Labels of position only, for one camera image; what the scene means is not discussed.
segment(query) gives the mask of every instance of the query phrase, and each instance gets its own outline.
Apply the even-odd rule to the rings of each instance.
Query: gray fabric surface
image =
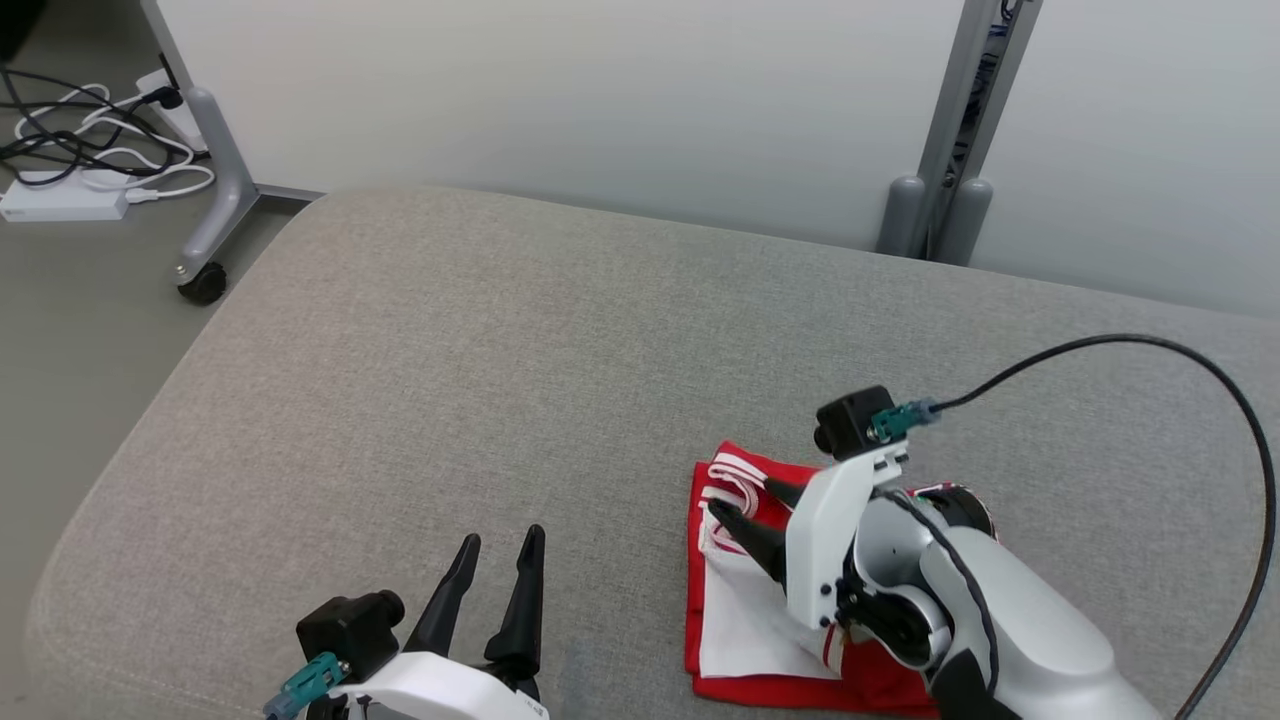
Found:
[[[468,532],[485,544],[454,652],[479,659],[536,521],[554,717],[814,716],[690,691],[694,462],[731,438],[817,464],[813,411],[844,392],[950,397],[1119,331],[1207,352],[1280,428],[1280,327],[1262,320],[494,195],[328,197],[224,300],[84,501],[28,661],[67,717],[255,717],[301,662],[298,618],[392,588],[412,620]],[[970,483],[1172,714],[1251,577],[1245,429],[1189,361],[1092,348],[915,433],[908,477]],[[1275,597],[1199,717],[1280,716]]]

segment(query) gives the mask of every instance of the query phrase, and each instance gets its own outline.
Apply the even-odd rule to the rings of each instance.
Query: teal connector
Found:
[[[351,666],[332,652],[321,652],[315,660],[293,674],[280,685],[280,694],[262,706],[266,720],[293,720],[302,708],[320,700],[330,688],[347,678]]]
[[[937,401],[932,397],[899,405],[892,410],[881,410],[872,415],[872,432],[881,442],[897,442],[906,437],[906,430],[938,421],[933,411]]]

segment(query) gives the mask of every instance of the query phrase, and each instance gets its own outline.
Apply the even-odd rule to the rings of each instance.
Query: black cable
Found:
[[[963,395],[955,400],[948,400],[946,402],[940,402],[934,405],[933,411],[941,413],[942,410],[950,410],[952,407],[960,407],[963,405],[968,405],[969,402],[973,402],[974,400],[982,397],[989,389],[1007,380],[1009,378],[1016,375],[1018,373],[1021,373],[1023,370],[1033,365],[1038,365],[1051,357],[1057,357],[1064,352],[1080,350],[1082,347],[1089,347],[1093,345],[1106,345],[1112,342],[1153,345],[1156,347],[1164,347],[1165,350],[1172,350],[1174,352],[1178,352],[1185,357],[1194,360],[1202,368],[1208,370],[1215,378],[1217,378],[1217,382],[1222,383],[1222,387],[1225,387],[1226,391],[1231,393],[1231,398],[1235,400],[1235,404],[1240,407],[1240,411],[1244,413],[1244,419],[1249,424],[1249,432],[1253,433],[1253,442],[1258,447],[1258,457],[1262,460],[1262,493],[1263,493],[1262,547],[1258,550],[1258,565],[1257,569],[1253,571],[1253,584],[1249,585],[1249,592],[1244,597],[1244,606],[1240,607],[1240,614],[1236,616],[1235,624],[1231,626],[1231,632],[1228,633],[1226,641],[1222,642],[1222,647],[1217,651],[1217,655],[1213,656],[1213,661],[1210,664],[1208,669],[1204,670],[1204,674],[1201,675],[1199,682],[1196,683],[1196,688],[1187,697],[1187,701],[1183,702],[1181,708],[1178,710],[1178,715],[1174,716],[1176,720],[1184,720],[1188,715],[1190,715],[1190,712],[1196,708],[1196,706],[1199,705],[1201,700],[1204,698],[1204,693],[1208,692],[1208,687],[1213,683],[1215,679],[1217,679],[1217,675],[1222,671],[1222,667],[1226,665],[1228,659],[1235,650],[1235,646],[1239,644],[1240,637],[1244,635],[1244,629],[1245,626],[1248,626],[1249,619],[1253,618],[1253,611],[1257,610],[1258,600],[1262,597],[1262,587],[1263,584],[1266,584],[1267,570],[1271,568],[1271,555],[1275,550],[1276,474],[1275,474],[1275,466],[1271,462],[1271,448],[1267,445],[1266,434],[1262,432],[1262,423],[1258,421],[1257,413],[1253,411],[1253,406],[1249,405],[1249,401],[1244,397],[1244,392],[1242,392],[1239,386],[1235,384],[1235,380],[1233,380],[1230,375],[1228,375],[1226,372],[1222,370],[1222,368],[1219,368],[1217,364],[1210,360],[1208,357],[1201,355],[1199,352],[1192,350],[1190,347],[1187,347],[1185,345],[1174,342],[1171,340],[1165,340],[1162,337],[1146,336],[1146,334],[1130,334],[1130,333],[1100,334],[1100,336],[1075,340],[1071,342],[1065,342],[1056,347],[1051,347],[1043,352],[1037,352],[1036,355],[1032,355],[1030,357],[1020,363],[1016,363],[1005,370],[1001,370],[996,377],[978,386],[977,389],[966,395]]]
[[[51,83],[51,85],[58,85],[58,86],[61,86],[61,87],[76,90],[77,92],[84,95],[87,97],[93,99],[96,102],[82,102],[82,101],[73,101],[73,100],[60,100],[60,101],[52,101],[52,102],[26,102],[18,95],[18,91],[14,87],[14,83],[13,83],[13,77],[26,77],[26,78],[29,78],[29,79],[35,79],[35,81],[40,81],[40,82],[47,82],[47,83]],[[145,105],[147,105],[150,102],[155,102],[155,101],[160,100],[161,96],[163,96],[164,90],[148,94],[148,95],[141,97],[140,100],[137,100],[136,102],[133,102],[128,109],[122,109],[120,106],[113,104],[106,97],[104,97],[104,96],[101,96],[101,95],[99,95],[99,94],[96,94],[96,92],[93,92],[93,91],[91,91],[88,88],[84,88],[84,87],[81,87],[81,86],[77,86],[77,85],[73,85],[73,83],[58,79],[58,78],[52,78],[52,77],[47,77],[47,76],[41,76],[41,74],[37,74],[37,73],[28,73],[28,72],[23,72],[23,70],[14,70],[14,69],[8,68],[3,63],[0,63],[0,82],[3,82],[5,90],[13,97],[13,102],[4,102],[4,104],[0,104],[0,106],[9,108],[9,109],[17,109],[22,114],[22,117],[26,119],[26,122],[28,124],[31,124],[31,127],[36,131],[32,135],[23,136],[20,138],[18,138],[18,140],[15,140],[13,142],[9,142],[8,145],[0,147],[0,167],[4,167],[6,169],[9,169],[10,172],[13,172],[18,177],[18,181],[22,182],[23,184],[27,184],[27,186],[41,186],[41,184],[56,183],[56,182],[60,182],[67,176],[72,174],[77,168],[81,168],[81,167],[95,168],[95,169],[108,169],[108,170],[114,170],[116,173],[122,173],[122,174],[132,176],[132,177],[154,177],[154,176],[161,174],[165,170],[168,170],[169,168],[172,168],[178,161],[178,158],[182,155],[182,152],[177,147],[173,147],[172,145],[168,145],[166,142],[163,142],[160,140],[160,136],[156,132],[156,129],[150,123],[147,123],[145,119],[137,117],[137,114],[136,114],[140,108],[142,108],[142,106],[145,106]],[[129,123],[129,124],[137,127],[148,140],[151,140],[160,149],[163,149],[164,154],[165,154],[164,160],[160,163],[159,168],[150,168],[150,167],[136,168],[136,167],[118,165],[118,164],[114,164],[114,163],[108,163],[105,160],[100,160],[100,159],[95,158],[91,152],[88,152],[88,150],[102,151],[102,150],[106,150],[106,149],[114,146],[115,142],[120,138],[120,135],[124,132],[124,128],[116,126],[115,129],[114,129],[114,132],[111,133],[111,136],[106,140],[106,142],[104,142],[104,143],[95,143],[95,142],[91,142],[91,141],[88,141],[86,138],[82,138],[82,137],[79,137],[76,133],[69,132],[69,131],[50,132],[46,127],[44,127],[36,119],[36,115],[32,113],[33,109],[61,108],[61,106],[65,106],[65,108],[108,108],[109,111],[111,114],[116,115],[122,122],[125,122],[125,123]],[[45,155],[45,154],[37,152],[37,150],[40,150],[45,145],[55,145],[58,149],[68,152],[70,155],[70,158],[58,158],[58,156],[51,156],[51,155]],[[60,164],[63,164],[65,167],[55,177],[46,178],[44,181],[29,181],[29,179],[24,179],[22,177],[22,174],[19,173],[19,170],[8,163],[8,160],[14,159],[14,158],[32,158],[32,159],[47,160],[47,161],[52,161],[52,163],[60,163]]]
[[[978,584],[978,578],[974,577],[973,570],[965,565],[964,560],[960,559],[960,552],[956,546],[951,544],[947,536],[942,533],[933,520],[929,520],[928,515],[920,511],[915,506],[915,502],[901,489],[882,492],[878,488],[872,492],[873,497],[883,497],[897,505],[902,510],[910,512],[911,518],[916,523],[924,525],[933,536],[933,542],[938,543],[947,552],[947,557],[951,559],[951,564],[956,566],[960,571],[960,577],[964,578],[964,584],[969,588],[969,597],[978,606],[978,616],[982,619],[982,632],[987,635],[987,662],[991,665],[991,676],[987,679],[987,694],[996,696],[996,683],[1000,680],[1000,652],[996,650],[996,624],[991,619],[991,609],[987,607],[987,597],[982,594],[982,587]]]

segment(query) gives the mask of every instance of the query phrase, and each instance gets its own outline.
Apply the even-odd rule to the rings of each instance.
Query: power adapter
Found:
[[[26,170],[24,179],[42,181],[58,177],[60,170]],[[56,223],[69,220],[119,220],[129,209],[125,190],[95,190],[84,184],[84,174],[96,183],[124,184],[134,179],[115,170],[77,169],[45,186],[26,186],[18,181],[0,199],[0,217],[10,223]]]

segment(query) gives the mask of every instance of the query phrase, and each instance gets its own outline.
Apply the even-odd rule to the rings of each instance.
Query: folded cloth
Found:
[[[815,468],[787,465],[724,442],[694,469],[689,502],[689,606],[685,669],[694,693],[739,705],[934,717],[924,682],[876,641],[832,625],[810,630],[786,614],[782,588],[707,510],[732,502],[782,529],[790,510],[764,479],[806,484]]]

